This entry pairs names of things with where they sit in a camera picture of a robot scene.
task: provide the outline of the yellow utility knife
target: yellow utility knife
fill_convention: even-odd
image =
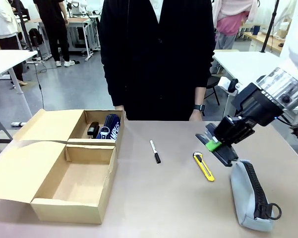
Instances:
[[[194,159],[196,160],[198,166],[203,171],[205,177],[208,181],[215,181],[214,176],[212,175],[212,172],[208,169],[207,165],[205,164],[204,160],[202,159],[202,153],[200,152],[194,152],[193,154]]]

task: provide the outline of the black marker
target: black marker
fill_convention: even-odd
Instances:
[[[152,149],[153,149],[153,152],[154,152],[154,158],[155,158],[155,160],[157,161],[157,164],[159,164],[159,163],[161,162],[161,160],[160,160],[158,151],[155,149],[155,146],[154,146],[152,140],[150,140],[150,143],[151,143],[151,146],[152,146]]]

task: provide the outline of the person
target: person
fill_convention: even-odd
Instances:
[[[213,7],[213,23],[219,35],[216,50],[231,50],[238,30],[247,19],[253,21],[257,13],[258,0],[215,0]],[[217,73],[218,62],[214,60],[210,69]]]
[[[12,7],[12,11],[14,13],[17,13],[16,2],[14,0],[8,0],[8,1],[10,3],[11,7]],[[22,15],[27,15],[28,20],[30,20],[28,10],[24,7],[23,3],[20,0],[19,0],[19,3],[20,3],[20,10],[21,10]]]
[[[55,60],[56,67],[61,67],[58,41],[64,58],[64,66],[70,67],[74,65],[75,62],[69,59],[66,30],[68,18],[63,0],[33,0],[33,2],[40,14],[40,18],[49,38],[51,54]]]
[[[209,0],[105,0],[108,92],[129,120],[201,121],[215,48]]]
[[[16,22],[9,2],[7,0],[0,0],[0,48],[2,50],[18,50],[18,32],[21,32],[21,28]],[[28,83],[23,81],[22,63],[14,66],[13,70],[20,86],[27,85]]]

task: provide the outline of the wristwatch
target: wristwatch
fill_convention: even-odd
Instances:
[[[194,109],[196,109],[196,110],[199,110],[200,112],[204,112],[205,111],[205,105],[204,104],[202,104],[202,105],[194,105]]]
[[[101,139],[106,139],[106,136],[109,134],[110,129],[106,126],[100,128],[99,133],[101,135]]]

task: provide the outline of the desk leg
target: desk leg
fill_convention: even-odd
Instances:
[[[18,40],[19,50],[23,50],[18,35],[16,35],[16,38],[17,38],[17,40]]]
[[[38,28],[39,28],[39,33],[42,35],[42,38],[43,38],[43,45],[44,45],[44,48],[45,48],[45,50],[46,50],[46,53],[48,54],[48,56],[46,57],[46,59],[49,59],[50,57],[52,57],[51,56],[51,54],[50,54],[50,52],[49,52],[49,49],[48,49],[48,46],[47,46],[47,44],[46,44],[46,38],[45,38],[45,34],[44,34],[44,32],[43,32],[43,27],[41,26],[41,24],[39,24],[39,26],[38,26]]]
[[[92,56],[91,53],[89,53],[89,47],[88,47],[88,42],[87,42],[87,29],[85,29],[84,23],[83,23],[83,32],[84,32],[84,38],[85,38],[85,44],[86,44],[86,50],[87,50],[87,58],[85,59],[85,61],[88,61],[89,58]]]
[[[98,34],[98,28],[96,25],[96,36],[97,36],[97,44],[98,44],[98,48],[100,48],[100,41],[99,41],[99,34]]]
[[[12,79],[12,81],[13,81],[13,84],[14,84],[14,86],[15,86],[16,93],[17,93],[18,95],[20,95],[20,97],[22,98],[26,116],[30,119],[30,118],[32,117],[32,113],[31,113],[31,110],[30,110],[30,108],[29,108],[28,103],[26,102],[25,96],[24,96],[24,94],[23,94],[23,92],[22,92],[22,90],[21,90],[21,87],[20,87],[20,85],[19,85],[19,83],[18,83],[18,80],[17,80],[17,78],[16,78],[16,76],[15,76],[15,73],[14,73],[13,68],[10,68],[10,69],[9,69],[9,73],[10,73],[11,79]]]
[[[232,101],[235,97],[233,95],[228,95],[225,110],[224,110],[224,117],[230,115],[231,117],[235,116],[236,108],[232,105]]]

